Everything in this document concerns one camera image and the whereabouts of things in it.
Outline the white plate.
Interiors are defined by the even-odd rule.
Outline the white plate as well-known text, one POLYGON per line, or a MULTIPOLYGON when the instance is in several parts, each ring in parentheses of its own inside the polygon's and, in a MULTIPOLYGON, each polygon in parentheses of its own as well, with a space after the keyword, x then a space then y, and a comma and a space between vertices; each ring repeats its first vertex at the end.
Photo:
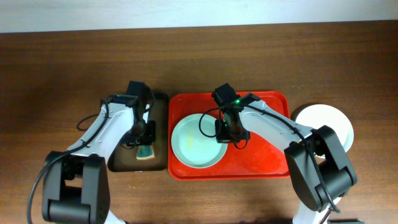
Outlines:
POLYGON ((353 145, 354 129, 351 121, 342 111, 333 106, 309 103, 294 110, 291 118, 299 124, 315 129, 324 125, 332 128, 345 152, 348 152, 353 145))

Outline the green and yellow sponge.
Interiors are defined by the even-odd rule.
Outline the green and yellow sponge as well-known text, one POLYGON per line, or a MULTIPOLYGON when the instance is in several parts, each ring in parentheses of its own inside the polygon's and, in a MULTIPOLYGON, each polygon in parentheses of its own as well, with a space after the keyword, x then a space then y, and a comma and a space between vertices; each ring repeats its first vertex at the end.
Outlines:
POLYGON ((138 161, 154 159, 154 148, 152 145, 140 145, 137 150, 136 159, 138 161))

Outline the light green plate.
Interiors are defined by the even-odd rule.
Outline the light green plate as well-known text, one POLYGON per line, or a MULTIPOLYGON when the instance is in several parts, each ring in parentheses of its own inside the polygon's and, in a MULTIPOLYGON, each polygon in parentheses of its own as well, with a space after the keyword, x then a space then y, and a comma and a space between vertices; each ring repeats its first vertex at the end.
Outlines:
POLYGON ((184 165, 204 169, 218 163, 226 154, 228 145, 218 143, 215 135, 216 118, 191 114, 181 119, 171 135, 175 157, 184 165))

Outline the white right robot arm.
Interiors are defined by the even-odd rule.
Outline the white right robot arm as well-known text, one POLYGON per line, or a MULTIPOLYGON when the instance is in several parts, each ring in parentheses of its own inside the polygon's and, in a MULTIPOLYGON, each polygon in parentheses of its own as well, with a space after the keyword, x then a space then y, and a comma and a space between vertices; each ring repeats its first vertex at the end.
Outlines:
POLYGON ((298 124, 249 93, 214 91, 218 106, 215 137, 220 143, 248 142, 257 134, 280 150, 301 204, 293 223, 327 223, 336 204, 358 181, 338 136, 328 126, 298 124))

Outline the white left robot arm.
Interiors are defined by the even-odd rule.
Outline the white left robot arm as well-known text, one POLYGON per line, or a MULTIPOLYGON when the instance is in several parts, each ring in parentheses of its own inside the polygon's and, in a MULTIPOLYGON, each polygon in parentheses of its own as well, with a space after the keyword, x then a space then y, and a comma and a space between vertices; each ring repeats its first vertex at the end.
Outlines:
POLYGON ((110 210, 109 158, 118 146, 138 148, 138 159, 154 158, 155 123, 146 93, 110 95, 85 134, 65 152, 52 151, 44 179, 42 216, 52 223, 122 223, 110 210))

